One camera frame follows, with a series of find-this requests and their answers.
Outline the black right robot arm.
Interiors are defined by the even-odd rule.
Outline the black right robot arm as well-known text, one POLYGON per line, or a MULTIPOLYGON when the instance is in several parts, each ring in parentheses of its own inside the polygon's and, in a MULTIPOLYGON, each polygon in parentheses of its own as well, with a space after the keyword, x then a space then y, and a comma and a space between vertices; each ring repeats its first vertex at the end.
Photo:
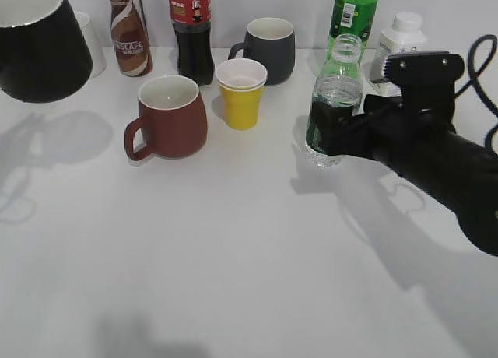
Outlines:
POLYGON ((479 250, 497 254, 497 155, 458 135, 454 84, 465 64, 448 51, 391 54, 380 66, 398 97, 368 94, 362 114, 315 104, 310 119, 329 156, 376 160, 457 217, 479 250))

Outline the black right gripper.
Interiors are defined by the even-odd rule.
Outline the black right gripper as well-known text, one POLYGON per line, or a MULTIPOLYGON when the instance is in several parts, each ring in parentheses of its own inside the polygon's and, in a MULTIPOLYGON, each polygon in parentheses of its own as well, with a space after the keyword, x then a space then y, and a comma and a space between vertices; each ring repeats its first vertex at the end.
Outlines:
POLYGON ((377 70, 401 90, 396 97, 369 94, 365 114, 353 106, 311 104, 311 148, 326 156, 355 156, 389 167, 464 167, 465 143, 452 124, 455 83, 464 73, 459 54, 392 54, 377 70))

